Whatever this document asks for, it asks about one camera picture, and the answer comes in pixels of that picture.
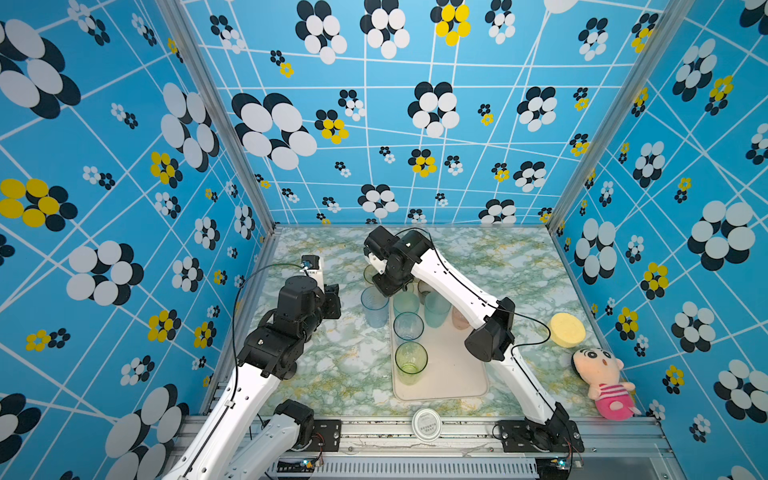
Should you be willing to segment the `blue short glass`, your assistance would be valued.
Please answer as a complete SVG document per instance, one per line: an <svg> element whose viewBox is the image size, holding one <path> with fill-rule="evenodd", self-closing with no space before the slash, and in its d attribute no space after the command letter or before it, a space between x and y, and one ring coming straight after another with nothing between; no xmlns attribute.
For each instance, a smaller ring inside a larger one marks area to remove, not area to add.
<svg viewBox="0 0 768 480"><path fill-rule="evenodd" d="M367 287L360 297L363 313L371 328L381 328L387 325L389 319L389 300L376 287Z"/></svg>

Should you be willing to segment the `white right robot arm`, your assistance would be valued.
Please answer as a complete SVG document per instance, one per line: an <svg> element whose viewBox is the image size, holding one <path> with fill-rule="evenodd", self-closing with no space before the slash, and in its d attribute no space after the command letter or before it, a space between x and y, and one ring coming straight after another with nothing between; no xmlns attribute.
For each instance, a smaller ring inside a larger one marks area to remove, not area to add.
<svg viewBox="0 0 768 480"><path fill-rule="evenodd" d="M445 259L430 233L418 227L393 234L378 226L364 240L363 252L377 271L373 284L384 296L423 281L465 317L471 327L466 350L498 371L522 408L532 444L552 450L573 443L565 407L538 380L522 356L524 345L515 340L512 326L518 314L513 300L497 298L474 284Z"/></svg>

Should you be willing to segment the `teal glass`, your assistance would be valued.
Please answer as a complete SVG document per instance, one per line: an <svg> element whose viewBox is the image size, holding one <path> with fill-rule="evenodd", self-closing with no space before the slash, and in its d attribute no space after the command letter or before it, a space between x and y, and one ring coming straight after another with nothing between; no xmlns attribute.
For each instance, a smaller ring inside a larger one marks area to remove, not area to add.
<svg viewBox="0 0 768 480"><path fill-rule="evenodd" d="M404 313L417 314L420 309L419 297L410 291L401 291L392 297L393 314L397 317Z"/></svg>

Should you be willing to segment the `pink dotted glass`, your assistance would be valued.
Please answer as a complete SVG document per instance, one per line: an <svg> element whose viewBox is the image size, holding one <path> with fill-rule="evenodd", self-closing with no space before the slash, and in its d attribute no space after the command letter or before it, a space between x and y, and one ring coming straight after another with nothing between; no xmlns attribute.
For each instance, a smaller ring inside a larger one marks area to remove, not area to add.
<svg viewBox="0 0 768 480"><path fill-rule="evenodd" d="M451 321L454 328L459 331L467 330L471 327L466 317L456 308L451 310Z"/></svg>

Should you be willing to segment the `teal glass lowest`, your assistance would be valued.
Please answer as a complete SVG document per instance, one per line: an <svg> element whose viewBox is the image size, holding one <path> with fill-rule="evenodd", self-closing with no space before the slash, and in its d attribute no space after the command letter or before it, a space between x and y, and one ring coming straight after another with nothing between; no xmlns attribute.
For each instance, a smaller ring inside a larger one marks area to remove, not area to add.
<svg viewBox="0 0 768 480"><path fill-rule="evenodd" d="M431 328L439 328L452 308L451 303L436 291L428 293L424 302L425 322Z"/></svg>

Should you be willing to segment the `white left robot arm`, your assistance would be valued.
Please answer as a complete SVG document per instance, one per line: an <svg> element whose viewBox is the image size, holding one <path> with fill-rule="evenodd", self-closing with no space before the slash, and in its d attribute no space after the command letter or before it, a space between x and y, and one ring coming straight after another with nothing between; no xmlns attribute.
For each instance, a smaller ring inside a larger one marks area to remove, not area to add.
<svg viewBox="0 0 768 480"><path fill-rule="evenodd" d="M325 319L341 316L339 286L320 287L294 276L279 291L277 307L246 338L233 378L166 479L261 479L279 458L311 442L314 410L293 400L276 407L246 447L241 442L283 380L293 377L305 344Z"/></svg>

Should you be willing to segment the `small grey glass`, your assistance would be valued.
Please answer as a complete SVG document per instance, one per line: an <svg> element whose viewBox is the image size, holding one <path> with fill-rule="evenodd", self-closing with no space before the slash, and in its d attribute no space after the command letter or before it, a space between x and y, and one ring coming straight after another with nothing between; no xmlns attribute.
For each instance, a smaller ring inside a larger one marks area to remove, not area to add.
<svg viewBox="0 0 768 480"><path fill-rule="evenodd" d="M425 303L427 296L432 291L433 291L433 289L432 289L432 287L428 283L426 283L426 282L424 282L422 280L418 281L418 283L417 283L417 294L418 294L419 301L420 301L421 304Z"/></svg>

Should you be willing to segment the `green short glass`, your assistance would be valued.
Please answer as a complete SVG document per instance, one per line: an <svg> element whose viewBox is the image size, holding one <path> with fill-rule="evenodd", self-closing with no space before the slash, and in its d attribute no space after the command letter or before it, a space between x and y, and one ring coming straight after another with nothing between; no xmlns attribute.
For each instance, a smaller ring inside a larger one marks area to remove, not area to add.
<svg viewBox="0 0 768 480"><path fill-rule="evenodd" d="M429 356L419 342L408 341L397 347L394 361L398 380L404 385L414 385L426 370Z"/></svg>

